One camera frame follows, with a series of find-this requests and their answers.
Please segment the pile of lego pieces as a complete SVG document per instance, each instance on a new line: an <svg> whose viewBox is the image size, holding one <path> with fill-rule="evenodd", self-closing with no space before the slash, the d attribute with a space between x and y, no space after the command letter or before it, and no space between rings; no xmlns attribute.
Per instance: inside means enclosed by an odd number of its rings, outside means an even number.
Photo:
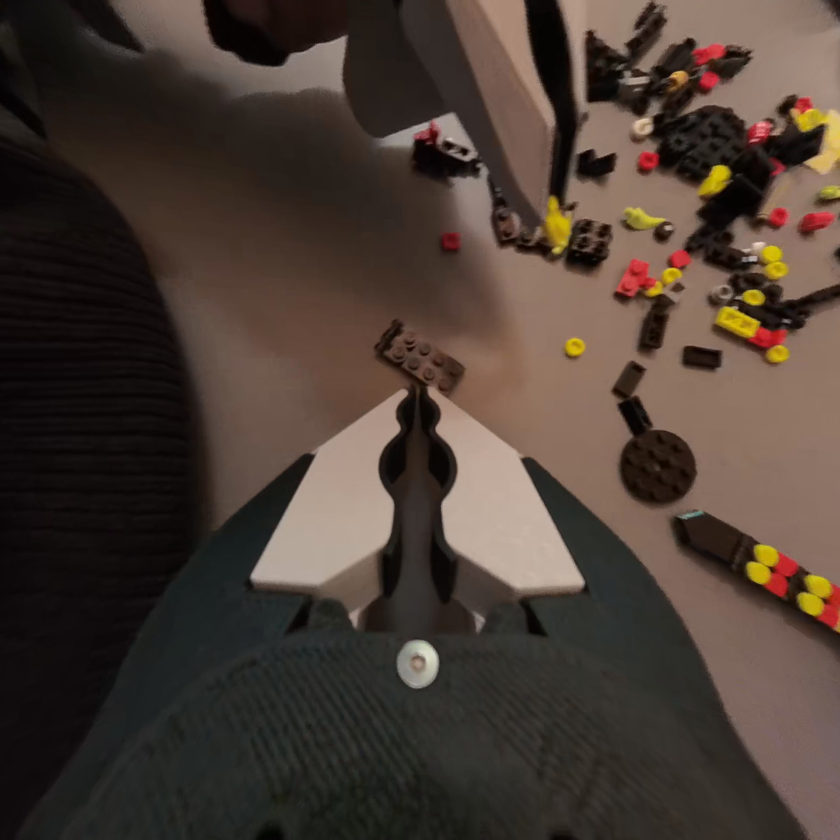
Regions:
<svg viewBox="0 0 840 840"><path fill-rule="evenodd" d="M780 288L787 272L780 248L755 245L740 248L732 226L741 218L757 226L780 227L788 216L775 195L791 170L807 165L826 172L837 160L832 146L838 115L814 110L809 99L792 97L777 117L747 123L732 109L714 103L691 108L697 93L713 88L720 79L736 75L752 57L738 45L709 45L704 49L687 38L670 45L649 70L638 67L649 46L666 25L666 9L649 2L637 18L633 36L623 50L614 50L596 33L585 34L586 109L597 102L617 102L635 119L634 141L656 143L642 150L640 172L672 172L690 187L698 187L701 206L696 229L676 247L673 215L658 217L639 206L650 203L641 194L635 206L623 212L625 230L650 231L674 253L661 277L648 262L631 259L613 295L626 306L645 301L637 350L651 358L663 346L668 325L679 300L685 296L682 276L692 261L731 275L711 291L716 309L712 330L727 336L766 364L780 365L789 357L790 341L809 319L824 308L838 310L838 283L785 296ZM614 171L616 156L598 156L596 150L574 148L573 171L586 181L600 182ZM574 217L574 204L551 196L540 224L529 226L512 209L490 175L493 224L502 245L516 242L521 250L534 249L546 259L565 259L583 273L600 271L613 245L608 222Z"/></svg>

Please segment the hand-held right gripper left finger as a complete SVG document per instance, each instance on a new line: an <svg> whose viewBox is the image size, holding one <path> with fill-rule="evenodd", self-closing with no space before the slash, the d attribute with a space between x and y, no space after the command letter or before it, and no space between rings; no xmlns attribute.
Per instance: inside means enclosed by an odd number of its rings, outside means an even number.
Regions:
<svg viewBox="0 0 840 840"><path fill-rule="evenodd" d="M395 503L381 462L405 430L398 411L412 397L397 391L314 450L250 573L254 590L333 599L353 623L382 595Z"/></svg>

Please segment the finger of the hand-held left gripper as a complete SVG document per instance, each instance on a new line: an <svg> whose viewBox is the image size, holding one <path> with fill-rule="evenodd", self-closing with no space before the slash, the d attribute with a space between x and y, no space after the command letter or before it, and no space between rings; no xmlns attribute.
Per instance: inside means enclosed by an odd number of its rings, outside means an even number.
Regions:
<svg viewBox="0 0 840 840"><path fill-rule="evenodd" d="M586 2L402 2L402 31L512 209L540 224L586 112Z"/></svg>

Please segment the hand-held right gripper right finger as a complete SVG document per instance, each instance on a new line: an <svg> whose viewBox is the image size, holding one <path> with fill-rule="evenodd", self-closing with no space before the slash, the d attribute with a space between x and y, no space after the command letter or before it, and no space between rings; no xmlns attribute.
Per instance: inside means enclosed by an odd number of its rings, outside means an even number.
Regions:
<svg viewBox="0 0 840 840"><path fill-rule="evenodd" d="M420 413L442 494L434 546L448 563L444 594L479 626L501 604L582 593L524 457L435 389L420 391Z"/></svg>

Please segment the dark lego plate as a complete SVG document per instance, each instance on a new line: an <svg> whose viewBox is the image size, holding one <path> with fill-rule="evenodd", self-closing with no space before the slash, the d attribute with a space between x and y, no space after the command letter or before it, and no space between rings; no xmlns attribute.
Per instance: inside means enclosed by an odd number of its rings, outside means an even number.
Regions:
<svg viewBox="0 0 840 840"><path fill-rule="evenodd" d="M451 396L466 368L422 333L394 319L374 345L375 355L418 384Z"/></svg>

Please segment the black red yellow lego assembly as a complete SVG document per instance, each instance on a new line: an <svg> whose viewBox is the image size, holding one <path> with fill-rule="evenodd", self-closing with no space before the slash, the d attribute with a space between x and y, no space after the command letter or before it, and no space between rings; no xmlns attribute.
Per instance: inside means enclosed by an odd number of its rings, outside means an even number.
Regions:
<svg viewBox="0 0 840 840"><path fill-rule="evenodd" d="M677 542L839 634L839 587L775 547L701 510L672 517Z"/></svg>

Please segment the black round lego plate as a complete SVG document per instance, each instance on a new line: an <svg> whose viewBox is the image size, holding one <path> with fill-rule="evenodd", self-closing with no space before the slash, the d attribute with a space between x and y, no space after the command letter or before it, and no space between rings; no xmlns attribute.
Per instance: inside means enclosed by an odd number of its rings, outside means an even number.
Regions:
<svg viewBox="0 0 840 840"><path fill-rule="evenodd" d="M697 462L687 442L666 430L648 429L625 444L619 475L627 492L645 503L682 499L697 479Z"/></svg>

